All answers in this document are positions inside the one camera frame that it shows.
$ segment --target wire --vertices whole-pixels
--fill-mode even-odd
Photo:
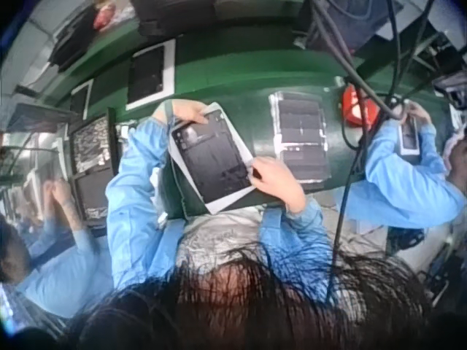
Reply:
[[[451,58],[447,63],[445,63],[442,67],[440,72],[433,72],[428,78],[426,78],[424,81],[422,81],[417,87],[413,88],[410,90],[408,93],[402,97],[402,100],[406,100],[413,96],[415,93],[418,93],[421,91],[425,86],[431,84],[433,80],[436,78],[441,77],[444,72],[450,71],[452,68],[456,67],[459,63],[463,62],[463,56],[467,53],[467,45],[461,48],[458,51],[458,55],[455,57]]]
[[[362,117],[362,138],[360,140],[360,148],[362,151],[362,158],[360,162],[360,169],[365,168],[366,156],[368,154],[368,120],[366,115],[366,105],[365,100],[363,100],[362,90],[356,88],[358,106],[360,106],[360,116]]]
[[[355,155],[355,158],[353,160],[353,163],[350,166],[349,175],[347,176],[347,180],[345,182],[344,195],[342,196],[342,202],[341,202],[341,210],[339,211],[339,218],[337,220],[336,236],[334,237],[333,256],[332,256],[332,261],[331,261],[331,272],[330,272],[328,289],[326,291],[326,303],[328,303],[329,300],[331,299],[331,293],[332,293],[333,285],[334,285],[334,278],[333,278],[334,268],[336,266],[336,261],[337,261],[337,252],[339,251],[339,247],[340,247],[342,225],[344,224],[345,208],[347,206],[347,199],[349,198],[350,185],[352,184],[352,176],[354,174],[355,167],[357,166],[357,162],[360,157],[361,150],[362,150],[361,148],[358,149],[357,154]]]
[[[394,1],[386,0],[387,2],[387,11],[389,12],[389,21],[391,23],[391,28],[393,30],[393,40],[395,45],[395,66],[393,71],[393,81],[389,89],[389,93],[386,96],[385,103],[390,105],[391,98],[394,95],[395,89],[398,86],[399,82],[399,71],[401,70],[401,38],[399,37],[399,32],[397,30],[397,22],[395,20],[394,12]]]
[[[368,20],[370,18],[370,16],[371,16],[371,10],[373,9],[373,0],[369,1],[369,5],[368,5],[368,9],[366,10],[366,14],[360,15],[360,16],[359,15],[354,15],[354,14],[348,12],[347,10],[343,9],[338,4],[336,4],[334,2],[334,0],[328,0],[328,3],[332,7],[337,9],[340,13],[347,16],[348,18],[352,18],[353,20]]]
[[[428,3],[426,4],[425,9],[423,10],[423,13],[421,15],[422,22],[420,24],[420,27],[418,28],[417,37],[415,38],[414,44],[412,45],[412,48],[410,50],[409,59],[402,68],[401,74],[398,77],[395,88],[397,88],[397,86],[401,83],[405,73],[407,73],[407,71],[410,68],[410,64],[412,63],[415,53],[417,52],[418,44],[420,43],[420,40],[422,40],[423,34],[425,33],[426,23],[428,22],[428,16],[430,14],[431,7],[433,6],[434,2],[434,0],[428,0]]]
[[[314,5],[314,8],[317,10],[317,12],[320,13],[320,15],[323,15],[323,17],[326,19],[328,19],[329,17],[329,20],[331,20],[329,23],[329,26],[330,26],[331,31],[333,32],[334,37],[336,37],[337,42],[339,43],[341,40],[343,41],[342,36],[340,35],[339,31],[334,32],[333,28],[335,26],[331,25],[332,19],[330,18],[329,14],[326,13],[327,16],[323,14],[325,10],[322,8],[322,5],[318,1],[312,1],[312,4]],[[379,106],[379,108],[382,111],[384,111],[384,113],[386,113],[393,119],[400,120],[401,116],[395,115],[393,111],[384,103],[384,101],[382,101],[381,98],[377,96],[377,94],[373,91],[373,89],[371,89],[371,87],[368,86],[368,84],[366,84],[366,82],[360,77],[360,75],[358,75],[356,70],[352,67],[352,64],[349,63],[346,60],[346,58],[342,57],[342,54],[334,46],[332,39],[329,37],[329,34],[327,33],[326,28],[323,22],[321,21],[321,18],[317,15],[317,13],[315,12],[313,13],[315,14],[314,21],[316,22],[316,25],[317,25],[318,31],[320,32],[321,37],[326,42],[334,58],[342,65],[345,71],[350,75],[355,85],[362,88],[366,92],[366,94],[374,100],[374,102]]]

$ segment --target black pad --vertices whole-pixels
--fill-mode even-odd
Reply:
[[[249,187],[250,181],[222,112],[205,118],[209,124],[192,122],[172,136],[203,201],[210,203]]]

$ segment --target black cable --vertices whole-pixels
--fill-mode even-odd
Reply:
[[[398,85],[401,83],[402,79],[404,78],[404,75],[407,73],[407,71],[410,68],[410,64],[412,63],[415,53],[417,51],[418,44],[420,43],[420,40],[422,40],[423,34],[425,33],[425,28],[426,28],[426,23],[428,22],[428,16],[431,11],[431,7],[433,6],[434,0],[428,0],[428,3],[425,6],[425,9],[423,10],[423,13],[421,15],[422,22],[420,24],[420,27],[418,28],[418,33],[417,37],[415,38],[414,44],[412,45],[412,48],[410,50],[410,55],[409,59],[402,68],[401,74],[398,77],[397,84],[395,88],[398,87]]]
[[[342,121],[341,121],[341,132],[342,132],[342,138],[344,139],[345,144],[347,147],[349,147],[352,151],[356,151],[358,149],[358,146],[354,146],[349,139],[347,138],[347,134],[345,132],[345,114],[342,116]]]
[[[365,100],[363,100],[362,90],[358,87],[355,88],[357,93],[358,106],[360,107],[360,116],[362,118],[362,138],[360,140],[360,148],[362,149],[362,158],[360,161],[360,169],[365,168],[366,156],[368,154],[368,119],[366,115]]]
[[[337,9],[340,13],[342,13],[343,15],[347,16],[348,18],[352,18],[353,20],[368,20],[371,16],[371,10],[373,8],[373,0],[370,0],[369,1],[369,4],[368,4],[368,9],[366,10],[366,14],[364,15],[354,15],[348,11],[346,11],[345,9],[343,9],[342,7],[340,7],[338,4],[336,4],[334,2],[334,0],[328,0],[328,3],[334,7],[335,9]]]
[[[450,71],[452,68],[456,67],[459,63],[463,62],[463,56],[467,53],[467,45],[464,46],[462,49],[459,50],[458,55],[455,57],[451,58],[447,63],[445,63],[442,67],[440,72],[433,72],[430,74],[428,78],[426,78],[424,81],[422,81],[417,87],[413,88],[410,90],[408,93],[406,93],[403,97],[402,100],[406,100],[413,96],[415,93],[418,93],[422,89],[425,88],[425,86],[431,84],[431,82],[439,77],[441,77],[444,72]]]
[[[337,45],[339,46],[339,49],[341,50],[341,54],[344,56],[345,60],[353,66],[352,63],[352,54],[349,51],[349,48],[347,47],[347,43],[345,42],[344,38],[341,35],[341,32],[339,31],[339,28],[337,28],[337,25],[334,23],[333,19],[331,16],[328,14],[328,11],[326,11],[321,4],[318,4],[319,0],[310,0],[312,3],[312,6],[314,6],[315,12],[314,14],[314,20],[315,21],[320,21],[322,24],[323,22],[321,21],[320,17],[325,19],[326,25],[329,27],[331,30],[331,34],[333,35],[334,39],[336,40]],[[321,37],[323,37],[323,32],[327,34],[326,30],[320,31],[318,29],[318,32],[320,33]]]
[[[389,12],[389,21],[393,30],[393,40],[395,45],[395,65],[393,71],[393,81],[385,99],[385,103],[388,106],[390,106],[391,98],[393,97],[395,89],[398,86],[399,71],[401,70],[401,38],[399,37],[399,32],[397,30],[397,22],[395,20],[394,1],[386,0],[386,2],[387,11]]]
[[[333,278],[334,268],[336,266],[336,261],[337,261],[337,252],[339,251],[339,247],[340,247],[342,225],[344,224],[345,208],[347,206],[347,199],[349,198],[350,185],[352,184],[352,176],[354,174],[354,170],[357,165],[358,159],[360,158],[361,150],[362,150],[361,148],[358,149],[357,154],[355,155],[355,158],[353,160],[353,163],[350,166],[349,175],[347,176],[347,180],[345,182],[344,195],[342,196],[341,209],[339,211],[339,218],[337,220],[336,236],[334,237],[330,278],[329,278],[328,289],[326,291],[326,303],[329,303],[329,300],[331,299],[331,294],[332,294],[333,285],[334,285],[334,278]]]
[[[322,8],[322,5],[318,1],[313,1],[312,4],[314,5],[314,8],[320,13],[320,15],[322,15],[325,12],[325,10]],[[356,70],[352,67],[351,63],[349,63],[344,57],[342,57],[342,54],[334,46],[332,39],[329,37],[329,34],[327,33],[323,22],[317,14],[314,16],[314,21],[316,22],[321,37],[326,42],[334,58],[342,65],[345,71],[350,75],[355,85],[362,88],[366,92],[366,94],[374,100],[375,104],[377,104],[379,108],[383,110],[386,114],[388,114],[393,119],[400,120],[401,117],[393,113],[393,111],[384,103],[384,101],[382,101],[381,98],[379,98],[376,95],[373,89],[368,84],[366,84],[366,82],[360,77],[360,75],[358,75]],[[339,38],[342,38],[339,31],[334,33],[333,26],[330,23],[329,26],[331,31],[333,32],[334,37],[336,37],[337,42],[339,43]]]

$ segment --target desk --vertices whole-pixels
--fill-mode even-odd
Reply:
[[[261,87],[257,89],[244,86],[242,90],[239,86],[230,86],[223,88],[220,94],[210,95],[209,100],[200,99],[206,103],[216,101],[224,108],[253,156],[274,156],[274,130],[268,97],[271,93],[278,90],[311,93],[321,97],[325,111],[331,178],[324,182],[323,189],[318,190],[330,190],[343,186],[355,153],[345,145],[341,137],[341,111],[339,109],[342,94],[341,88],[324,89],[323,87],[311,85],[283,85],[282,87]],[[442,149],[445,140],[452,132],[448,105],[437,99],[429,99],[429,96],[424,96],[423,94],[415,100],[431,113],[433,122],[438,129],[437,145],[439,149]],[[361,135],[360,129],[347,128],[347,134],[352,143],[357,144],[357,140]],[[162,174],[159,190],[170,218],[184,217],[183,206],[185,207],[186,214],[190,217],[207,213],[206,207],[193,191],[193,188],[183,176],[178,166],[175,166],[175,176],[182,194],[179,192],[177,183],[175,182],[170,163],[167,163]],[[307,193],[318,191],[310,190],[306,187],[305,190]],[[232,206],[229,206],[226,210],[276,201],[276,198],[255,190],[235,202]]]

